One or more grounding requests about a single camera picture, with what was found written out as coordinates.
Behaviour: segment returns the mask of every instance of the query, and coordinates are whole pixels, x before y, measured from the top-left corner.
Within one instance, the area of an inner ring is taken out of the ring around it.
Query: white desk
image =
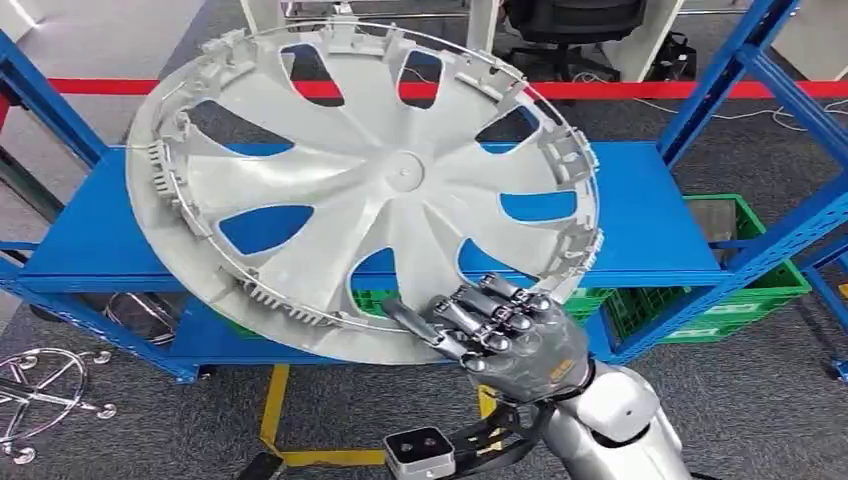
[[[280,0],[240,1],[251,32],[285,25],[283,12],[290,2],[282,2],[281,6]],[[466,3],[470,16],[466,46],[491,52],[500,0],[466,0]],[[605,42],[602,48],[613,68],[621,72],[622,81],[641,82],[678,15],[742,13],[749,3],[750,0],[648,0],[644,23],[623,40]],[[848,25],[848,0],[804,0],[773,46],[810,80],[838,80],[848,74],[845,25]]]
[[[280,0],[240,0],[251,33],[286,24],[285,9],[292,2]],[[296,3],[331,3],[333,0],[301,0]],[[466,46],[472,50],[492,51],[500,0],[469,0],[469,21]]]

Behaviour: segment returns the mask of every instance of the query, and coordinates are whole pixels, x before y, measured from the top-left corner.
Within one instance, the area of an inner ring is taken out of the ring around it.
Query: red barrier tape
[[[6,97],[0,95],[0,132],[3,131],[3,124],[6,123],[6,114],[9,113],[9,101]]]
[[[50,83],[60,92],[81,95],[147,95],[157,80],[52,78]],[[549,100],[617,100],[633,98],[686,98],[696,82],[644,82],[644,83],[533,83],[540,94]],[[848,82],[798,82],[798,86],[812,97],[848,97]],[[338,98],[339,91],[333,82],[300,81],[295,87],[309,98]],[[401,97],[406,99],[433,98],[437,86],[423,82],[404,82]],[[771,98],[771,92],[759,82],[739,82],[729,98]]]

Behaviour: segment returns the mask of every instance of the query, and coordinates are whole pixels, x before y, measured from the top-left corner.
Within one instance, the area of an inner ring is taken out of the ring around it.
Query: hubcap center
[[[411,192],[424,180],[424,165],[410,152],[397,152],[385,164],[386,181],[399,192]]]

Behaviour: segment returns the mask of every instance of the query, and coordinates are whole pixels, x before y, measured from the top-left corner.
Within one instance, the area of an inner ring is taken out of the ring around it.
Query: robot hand
[[[567,393],[590,374],[582,329],[547,295],[497,274],[436,297],[422,314],[399,299],[384,301],[383,310],[507,401]]]

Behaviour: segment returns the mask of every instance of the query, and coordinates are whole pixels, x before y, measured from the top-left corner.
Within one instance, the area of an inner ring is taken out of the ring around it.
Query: black cable wire
[[[704,473],[690,472],[692,474],[692,478],[697,478],[700,480],[721,480],[718,477],[713,477],[711,475],[707,475]]]

